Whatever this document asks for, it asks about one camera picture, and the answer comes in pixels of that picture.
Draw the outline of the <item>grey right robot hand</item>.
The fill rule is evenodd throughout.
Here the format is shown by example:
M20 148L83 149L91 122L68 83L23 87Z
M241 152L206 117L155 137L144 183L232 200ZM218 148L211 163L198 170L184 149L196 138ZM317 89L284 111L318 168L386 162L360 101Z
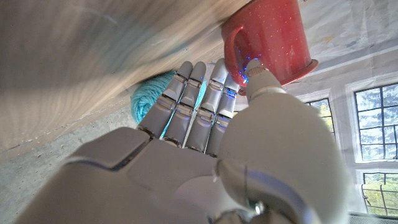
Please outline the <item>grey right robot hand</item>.
M249 105L216 157L152 130L118 128L78 148L18 223L346 223L350 177L314 108L251 60Z

